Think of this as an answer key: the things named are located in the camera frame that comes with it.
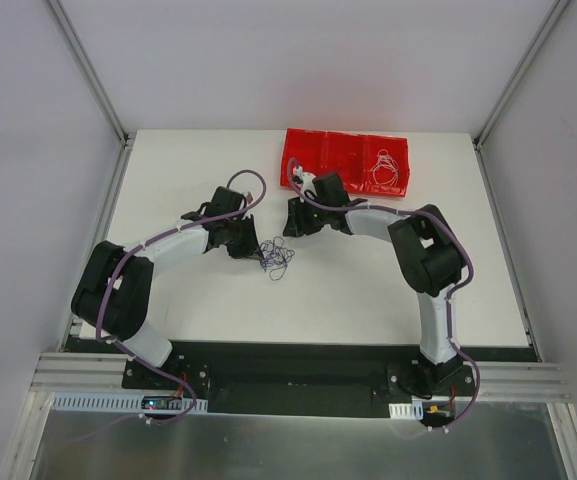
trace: metal plate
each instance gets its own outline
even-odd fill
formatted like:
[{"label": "metal plate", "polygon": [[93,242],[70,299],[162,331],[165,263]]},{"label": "metal plate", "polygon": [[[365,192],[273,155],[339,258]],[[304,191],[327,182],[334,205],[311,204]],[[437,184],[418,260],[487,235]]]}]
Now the metal plate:
[{"label": "metal plate", "polygon": [[564,479],[544,405],[478,404],[450,433],[418,422],[194,415],[165,426],[116,415],[51,412],[35,476],[113,479]]}]

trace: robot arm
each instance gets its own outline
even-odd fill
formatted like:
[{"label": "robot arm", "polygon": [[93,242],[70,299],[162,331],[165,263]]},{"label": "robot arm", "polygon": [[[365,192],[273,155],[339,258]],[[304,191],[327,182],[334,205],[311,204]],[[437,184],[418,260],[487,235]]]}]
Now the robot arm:
[{"label": "robot arm", "polygon": [[197,211],[183,215],[179,222],[162,232],[174,231],[176,228],[179,233],[165,236],[150,245],[146,241],[127,246],[108,241],[99,243],[93,249],[75,291],[71,302],[72,312],[95,326],[112,272],[127,251],[139,244],[146,245],[126,262],[121,276],[115,282],[102,328],[155,367],[175,370],[175,365],[164,365],[169,359],[172,363],[175,361],[176,356],[170,355],[172,344],[148,321],[152,281],[185,258],[206,253],[221,245],[226,246],[232,258],[260,259],[252,215],[235,216],[182,230],[191,221],[237,212],[244,202],[245,197],[241,193],[218,187],[210,202],[203,204]]},{"label": "robot arm", "polygon": [[[306,177],[308,182],[301,181],[303,172],[296,173],[302,192],[308,185],[310,193],[307,195],[317,203],[352,207],[365,202],[363,199],[350,200],[337,173],[312,179]],[[421,210],[448,225],[436,206],[427,205]],[[445,298],[447,291],[460,281],[465,262],[446,235],[422,217],[400,216],[370,208],[330,212],[307,204],[299,197],[288,201],[288,212],[284,236],[311,235],[330,225],[348,235],[368,235],[391,242],[406,282],[417,292],[422,332],[420,363],[437,383],[461,367],[461,357],[448,338]]]}]

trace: white string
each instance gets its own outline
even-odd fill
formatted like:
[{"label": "white string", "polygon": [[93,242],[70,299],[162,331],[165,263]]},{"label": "white string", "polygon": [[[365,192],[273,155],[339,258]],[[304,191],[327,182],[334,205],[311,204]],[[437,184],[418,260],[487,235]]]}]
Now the white string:
[{"label": "white string", "polygon": [[[381,168],[390,170],[392,172],[392,177],[390,177],[385,182],[380,182],[377,180],[377,171]],[[399,165],[397,162],[388,154],[388,150],[382,148],[377,152],[377,163],[370,169],[372,172],[372,178],[376,185],[393,187],[399,181]]]}]

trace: purple cable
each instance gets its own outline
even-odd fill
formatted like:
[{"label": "purple cable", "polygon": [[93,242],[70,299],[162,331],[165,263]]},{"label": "purple cable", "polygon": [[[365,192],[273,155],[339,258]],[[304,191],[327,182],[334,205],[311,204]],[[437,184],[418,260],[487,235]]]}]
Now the purple cable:
[{"label": "purple cable", "polygon": [[466,279],[463,282],[458,283],[457,285],[452,287],[450,290],[448,290],[448,292],[446,294],[448,341],[450,342],[450,346],[453,348],[455,353],[457,355],[459,355],[462,359],[464,359],[466,362],[469,362],[472,365],[473,369],[475,370],[475,374],[476,374],[477,379],[476,379],[476,383],[475,383],[475,391],[472,395],[472,398],[470,399],[470,402],[468,402],[468,405],[466,405],[466,407],[463,409],[463,411],[459,415],[457,415],[457,417],[455,417],[455,419],[452,422],[450,422],[450,425],[452,425],[453,423],[455,423],[457,420],[462,418],[466,413],[468,413],[470,411],[472,406],[475,404],[477,397],[479,396],[479,390],[481,387],[481,371],[479,370],[479,366],[477,365],[477,362],[475,362],[468,354],[463,352],[461,350],[461,348],[459,348],[459,346],[455,343],[454,338],[453,338],[454,332],[453,332],[453,325],[452,325],[452,297],[455,294],[455,292],[457,292],[457,290],[462,289],[463,287],[468,285],[470,282],[472,282],[472,280],[475,276],[475,268],[472,264],[472,260],[470,259],[470,256],[466,252],[466,249],[463,247],[461,242],[459,242],[459,240],[457,239],[455,234],[452,233],[452,231],[442,221],[440,221],[433,214],[428,213],[428,212],[424,212],[422,210],[398,210],[396,208],[386,207],[384,205],[370,205],[370,204],[359,204],[359,205],[355,205],[353,207],[329,207],[327,205],[322,205],[320,203],[317,203],[314,200],[308,198],[303,193],[301,193],[301,190],[299,189],[299,187],[292,180],[293,171],[294,171],[293,168],[299,167],[299,166],[300,166],[299,161],[293,157],[288,161],[288,165],[286,166],[286,171],[287,171],[287,176],[288,176],[288,181],[290,183],[290,187],[299,195],[299,197],[304,202],[309,203],[313,207],[319,208],[321,210],[327,210],[329,212],[344,212],[345,213],[345,212],[350,212],[352,210],[380,210],[382,212],[393,213],[395,215],[409,215],[409,216],[418,216],[418,217],[427,218],[428,220],[430,220],[433,223],[433,225],[435,227],[439,228],[439,230],[441,230],[442,233],[444,233],[455,244],[457,251],[459,251],[459,254],[464,259],[464,261],[466,263],[466,268],[468,269],[468,276],[466,277]]}]

